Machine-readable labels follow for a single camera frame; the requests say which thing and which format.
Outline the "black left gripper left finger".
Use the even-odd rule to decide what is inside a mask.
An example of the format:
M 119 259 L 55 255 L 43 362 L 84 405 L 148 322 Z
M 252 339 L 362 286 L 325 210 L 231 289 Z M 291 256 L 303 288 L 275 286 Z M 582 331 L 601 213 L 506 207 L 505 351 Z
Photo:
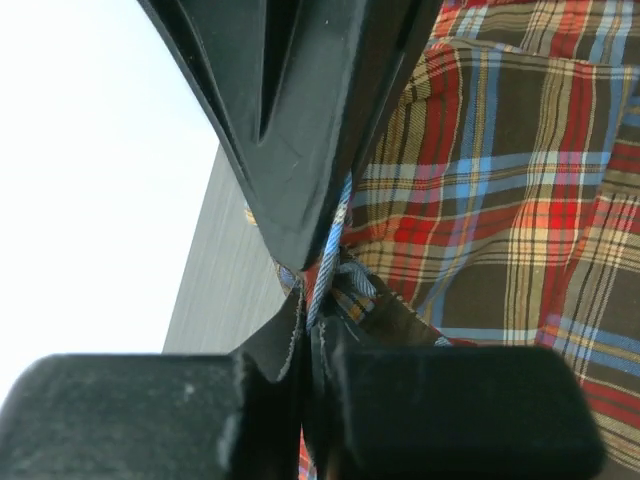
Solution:
M 294 479 L 303 296 L 227 354 L 55 354 L 1 408 L 5 479 Z

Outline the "red brown plaid shirt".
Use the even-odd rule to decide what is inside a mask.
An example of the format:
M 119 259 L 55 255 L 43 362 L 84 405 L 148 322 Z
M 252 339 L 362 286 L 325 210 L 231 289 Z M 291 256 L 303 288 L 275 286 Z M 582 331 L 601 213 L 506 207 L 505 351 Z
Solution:
M 402 344 L 559 353 L 639 475 L 639 5 L 446 1 L 341 238 L 328 298 Z

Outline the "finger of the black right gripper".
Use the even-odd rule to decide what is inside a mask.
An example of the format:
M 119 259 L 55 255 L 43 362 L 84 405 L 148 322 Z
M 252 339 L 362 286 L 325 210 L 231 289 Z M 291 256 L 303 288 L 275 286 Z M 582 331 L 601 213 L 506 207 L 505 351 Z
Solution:
M 437 1 L 146 1 L 271 256 L 325 245 L 433 29 Z

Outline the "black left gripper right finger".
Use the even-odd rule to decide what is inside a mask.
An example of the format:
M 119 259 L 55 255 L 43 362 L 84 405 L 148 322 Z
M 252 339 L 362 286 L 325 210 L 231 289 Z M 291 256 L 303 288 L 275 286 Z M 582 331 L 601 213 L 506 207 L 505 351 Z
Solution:
M 310 331 L 303 423 L 321 479 L 592 479 L 605 447 L 572 371 L 533 347 L 383 346 Z

